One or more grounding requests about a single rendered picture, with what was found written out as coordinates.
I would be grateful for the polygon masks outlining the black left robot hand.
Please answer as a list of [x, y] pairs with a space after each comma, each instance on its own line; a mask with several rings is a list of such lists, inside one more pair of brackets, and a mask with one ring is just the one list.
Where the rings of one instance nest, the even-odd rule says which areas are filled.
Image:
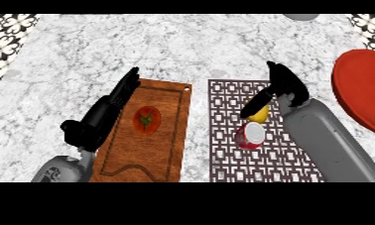
[[66, 142], [88, 152], [95, 152], [107, 140], [122, 109], [141, 85], [138, 72], [136, 66], [122, 78], [110, 95], [98, 100], [83, 120], [67, 120], [61, 125]]

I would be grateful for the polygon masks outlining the red bowl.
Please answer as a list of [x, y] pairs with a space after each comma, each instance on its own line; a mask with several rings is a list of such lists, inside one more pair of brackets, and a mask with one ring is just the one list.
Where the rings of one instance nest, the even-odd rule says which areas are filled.
[[375, 133], [375, 52], [352, 50], [336, 60], [331, 73], [336, 99], [349, 116]]

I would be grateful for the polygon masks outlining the brown patterned placemat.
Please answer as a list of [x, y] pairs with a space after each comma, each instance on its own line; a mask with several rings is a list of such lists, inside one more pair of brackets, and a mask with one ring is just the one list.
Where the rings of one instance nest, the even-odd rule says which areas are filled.
[[247, 123], [241, 109], [269, 86], [266, 80], [209, 80], [212, 182], [325, 182], [306, 151], [284, 129], [277, 98], [263, 124], [263, 145], [253, 150], [237, 145], [237, 130]]

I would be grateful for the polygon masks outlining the red tomato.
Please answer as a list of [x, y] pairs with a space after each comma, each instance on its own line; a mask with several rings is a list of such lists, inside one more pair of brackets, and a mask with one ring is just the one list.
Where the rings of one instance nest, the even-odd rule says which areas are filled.
[[138, 134], [151, 135], [161, 125], [161, 113], [153, 106], [144, 106], [133, 115], [133, 128]]

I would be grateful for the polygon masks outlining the red can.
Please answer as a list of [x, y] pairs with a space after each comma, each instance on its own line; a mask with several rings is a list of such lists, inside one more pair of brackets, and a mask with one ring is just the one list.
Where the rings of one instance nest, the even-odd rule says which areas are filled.
[[235, 142], [241, 149], [256, 149], [266, 140], [266, 129], [257, 122], [247, 122], [237, 131]]

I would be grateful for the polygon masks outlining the brown wooden cutting board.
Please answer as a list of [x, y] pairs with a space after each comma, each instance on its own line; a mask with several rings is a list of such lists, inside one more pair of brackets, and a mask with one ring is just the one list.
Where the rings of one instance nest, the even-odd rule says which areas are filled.
[[[97, 153], [92, 182], [179, 181], [191, 93], [188, 83], [141, 80]], [[161, 125], [151, 135], [138, 134], [133, 128], [133, 115], [144, 106], [161, 113]]]

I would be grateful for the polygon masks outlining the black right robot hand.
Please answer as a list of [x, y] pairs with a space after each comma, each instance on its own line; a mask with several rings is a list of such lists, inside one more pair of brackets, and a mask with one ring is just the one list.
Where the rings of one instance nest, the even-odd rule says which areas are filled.
[[274, 95], [293, 95], [290, 107], [300, 106], [303, 102], [309, 99], [308, 88], [288, 67], [284, 64], [275, 63], [271, 60], [268, 61], [268, 66], [271, 69], [271, 86], [257, 93], [257, 95], [243, 108], [243, 119], [255, 116], [260, 112], [260, 110], [272, 101]]

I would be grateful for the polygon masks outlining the grey round object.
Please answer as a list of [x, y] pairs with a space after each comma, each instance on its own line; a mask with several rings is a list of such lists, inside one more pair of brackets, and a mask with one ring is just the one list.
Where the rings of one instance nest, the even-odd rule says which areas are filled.
[[291, 20], [296, 21], [312, 21], [319, 14], [284, 14]]

